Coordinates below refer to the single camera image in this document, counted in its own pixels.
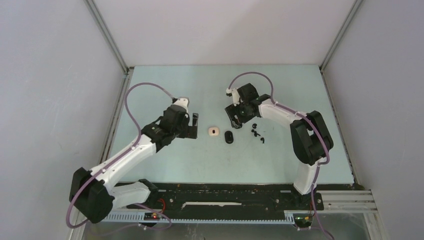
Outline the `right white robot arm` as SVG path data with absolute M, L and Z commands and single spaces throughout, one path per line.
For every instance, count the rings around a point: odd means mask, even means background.
M 253 118 L 264 118 L 286 127 L 291 134 L 295 156 L 300 161 L 293 183 L 297 190 L 291 194 L 291 204 L 304 209 L 311 202 L 310 192 L 315 188 L 317 169 L 329 161 L 329 151 L 334 147 L 323 116 L 318 111 L 295 111 L 276 103 L 270 95 L 259 95 L 247 83 L 238 88 L 227 88 L 226 95 L 232 103 L 225 108 L 231 127 L 240 129 Z

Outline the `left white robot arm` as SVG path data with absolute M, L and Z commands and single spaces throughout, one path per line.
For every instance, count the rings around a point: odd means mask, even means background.
M 158 188 L 146 179 L 118 185 L 121 178 L 142 161 L 158 153 L 176 138 L 198 137 L 198 113 L 189 115 L 187 108 L 171 104 L 154 122 L 139 131 L 138 136 L 116 155 L 91 168 L 77 169 L 72 176 L 70 206 L 95 224 L 109 213 L 129 205 L 153 208 L 158 202 Z

